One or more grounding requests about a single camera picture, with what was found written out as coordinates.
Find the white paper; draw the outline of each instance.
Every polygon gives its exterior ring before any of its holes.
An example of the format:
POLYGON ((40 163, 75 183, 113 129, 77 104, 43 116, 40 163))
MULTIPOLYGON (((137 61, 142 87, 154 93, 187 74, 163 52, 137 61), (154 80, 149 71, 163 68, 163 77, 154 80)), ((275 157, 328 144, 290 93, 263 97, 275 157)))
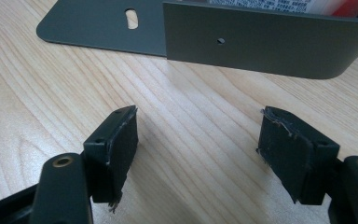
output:
POLYGON ((210 0, 212 4, 331 15, 345 0, 210 0))

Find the wooden table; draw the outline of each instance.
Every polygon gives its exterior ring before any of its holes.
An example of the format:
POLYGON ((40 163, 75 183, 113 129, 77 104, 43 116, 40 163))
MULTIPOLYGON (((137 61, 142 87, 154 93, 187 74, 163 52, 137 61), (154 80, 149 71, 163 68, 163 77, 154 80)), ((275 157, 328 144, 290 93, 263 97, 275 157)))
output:
POLYGON ((309 80, 49 44, 55 0, 0 0, 0 200, 38 182, 47 159, 82 151, 113 110, 137 105, 139 146, 115 215, 95 223, 326 223, 293 204, 255 152, 262 115, 289 110, 358 155, 358 59, 309 80))

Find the metal bracket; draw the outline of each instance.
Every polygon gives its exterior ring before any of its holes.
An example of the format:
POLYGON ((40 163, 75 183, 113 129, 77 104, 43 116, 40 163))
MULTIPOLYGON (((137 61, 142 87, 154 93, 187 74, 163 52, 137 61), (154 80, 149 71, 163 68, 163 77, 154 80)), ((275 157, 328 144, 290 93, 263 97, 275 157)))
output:
POLYGON ((208 4, 206 0, 59 0, 38 25, 48 42, 290 77, 337 77, 358 57, 358 18, 208 4), (126 10, 139 26, 129 29, 126 10))

